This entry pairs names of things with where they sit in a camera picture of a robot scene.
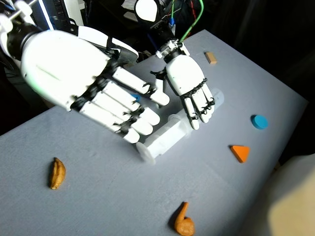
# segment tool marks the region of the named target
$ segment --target blue object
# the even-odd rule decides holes
[[[171,18],[171,19],[169,20],[169,24],[170,24],[171,26],[173,26],[173,25],[175,24],[174,18]]]
[[[131,96],[135,97],[136,98],[136,102],[139,102],[140,101],[140,95],[139,94],[131,94]]]
[[[257,129],[265,129],[268,127],[268,121],[264,116],[255,115],[251,118],[253,126]]]

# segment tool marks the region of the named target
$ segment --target metal rod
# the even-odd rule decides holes
[[[31,0],[28,5],[29,6],[32,6],[35,2],[37,2],[37,0]],[[15,12],[13,12],[10,16],[9,16],[9,19],[12,21],[14,20],[15,18],[17,18],[19,15],[21,14],[21,10],[17,10]]]

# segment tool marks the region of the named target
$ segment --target wooden block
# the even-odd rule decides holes
[[[217,63],[217,59],[213,53],[207,52],[205,54],[206,54],[206,58],[208,59],[208,62],[210,64],[216,64]]]
[[[250,147],[246,146],[232,146],[231,151],[240,163],[244,163],[247,160],[250,153]]]

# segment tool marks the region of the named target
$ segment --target white cylinder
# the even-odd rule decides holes
[[[224,95],[217,88],[212,89],[212,95],[216,102],[216,110],[224,102]],[[177,114],[170,115],[168,122],[150,135],[144,143],[137,142],[136,147],[145,161],[155,164],[157,156],[164,154],[191,131],[193,128],[185,110],[182,109]]]

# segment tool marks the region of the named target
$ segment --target brown toy food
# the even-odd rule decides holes
[[[182,236],[192,236],[195,233],[195,225],[190,218],[185,218],[189,203],[184,203],[181,212],[175,221],[175,230]]]
[[[62,184],[65,177],[65,167],[61,160],[55,157],[54,168],[51,175],[51,189],[57,189]]]

